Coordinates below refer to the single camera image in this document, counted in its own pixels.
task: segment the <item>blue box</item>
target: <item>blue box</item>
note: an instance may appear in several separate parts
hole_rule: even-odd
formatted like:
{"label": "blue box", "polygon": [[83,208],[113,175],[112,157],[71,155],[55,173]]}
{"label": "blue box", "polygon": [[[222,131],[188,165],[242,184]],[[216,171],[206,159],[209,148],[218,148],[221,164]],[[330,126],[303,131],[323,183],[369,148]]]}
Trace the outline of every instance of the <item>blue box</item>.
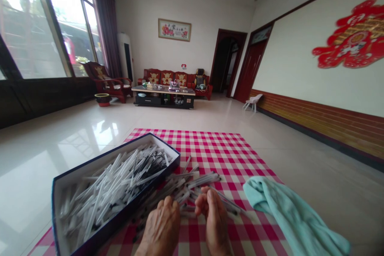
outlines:
{"label": "blue box", "polygon": [[[62,201],[62,192],[65,188],[71,187],[87,173],[91,173],[106,163],[116,158],[118,154],[125,151],[133,151],[139,146],[152,142],[163,148],[164,151],[173,158],[176,158],[158,177],[147,185],[126,207],[124,207],[114,218],[102,226],[91,238],[82,244],[77,250],[70,251],[70,243],[64,235],[63,223],[56,215],[60,214],[60,202]],[[85,256],[95,255],[97,251],[113,236],[122,226],[124,226],[130,216],[132,216],[140,204],[165,180],[167,176],[180,165],[180,153],[158,138],[152,133],[148,133],[136,138],[128,143],[116,147],[92,160],[89,160],[53,179],[52,185],[52,224],[53,235],[58,256]]]}

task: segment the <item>tiled floor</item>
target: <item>tiled floor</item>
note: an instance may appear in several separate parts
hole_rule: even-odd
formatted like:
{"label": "tiled floor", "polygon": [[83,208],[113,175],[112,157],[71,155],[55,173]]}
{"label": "tiled floor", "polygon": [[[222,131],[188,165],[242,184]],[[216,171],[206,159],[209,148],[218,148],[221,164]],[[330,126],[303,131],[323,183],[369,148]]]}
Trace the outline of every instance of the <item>tiled floor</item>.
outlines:
{"label": "tiled floor", "polygon": [[134,128],[240,133],[353,255],[384,252],[384,174],[238,101],[215,95],[195,110],[87,102],[0,130],[0,255],[26,255],[50,227],[52,178],[112,149]]}

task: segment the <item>red paper cut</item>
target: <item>red paper cut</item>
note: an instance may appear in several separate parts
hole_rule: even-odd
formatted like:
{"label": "red paper cut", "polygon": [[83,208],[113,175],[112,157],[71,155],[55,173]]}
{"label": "red paper cut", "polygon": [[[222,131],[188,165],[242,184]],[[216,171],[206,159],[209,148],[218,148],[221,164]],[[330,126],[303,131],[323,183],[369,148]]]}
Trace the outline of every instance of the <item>red paper cut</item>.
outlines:
{"label": "red paper cut", "polygon": [[366,0],[352,9],[352,15],[339,19],[338,28],[327,40],[327,47],[316,47],[319,68],[343,63],[347,68],[363,68],[384,58],[384,5]]}

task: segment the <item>wooden sofa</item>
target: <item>wooden sofa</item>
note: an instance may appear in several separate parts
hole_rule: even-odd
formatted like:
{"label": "wooden sofa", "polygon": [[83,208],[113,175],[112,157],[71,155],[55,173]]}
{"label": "wooden sofa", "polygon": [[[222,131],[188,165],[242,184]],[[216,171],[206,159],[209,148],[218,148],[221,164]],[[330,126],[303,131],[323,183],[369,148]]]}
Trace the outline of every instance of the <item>wooden sofa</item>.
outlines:
{"label": "wooden sofa", "polygon": [[169,70],[144,69],[144,77],[138,79],[138,85],[144,82],[152,82],[160,85],[169,85],[170,81],[181,82],[181,86],[192,88],[195,90],[196,96],[205,96],[211,100],[212,85],[209,85],[209,76],[203,75],[206,83],[205,90],[196,90],[195,87],[196,74],[187,74],[185,72],[173,72]]}

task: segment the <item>dark red curtain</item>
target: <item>dark red curtain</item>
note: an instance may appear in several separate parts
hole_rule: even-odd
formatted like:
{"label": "dark red curtain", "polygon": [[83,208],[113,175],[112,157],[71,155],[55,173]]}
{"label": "dark red curtain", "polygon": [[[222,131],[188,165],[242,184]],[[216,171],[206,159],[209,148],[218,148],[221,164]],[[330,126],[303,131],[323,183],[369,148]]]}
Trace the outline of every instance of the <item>dark red curtain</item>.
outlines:
{"label": "dark red curtain", "polygon": [[105,67],[112,78],[121,77],[115,0],[93,0]]}

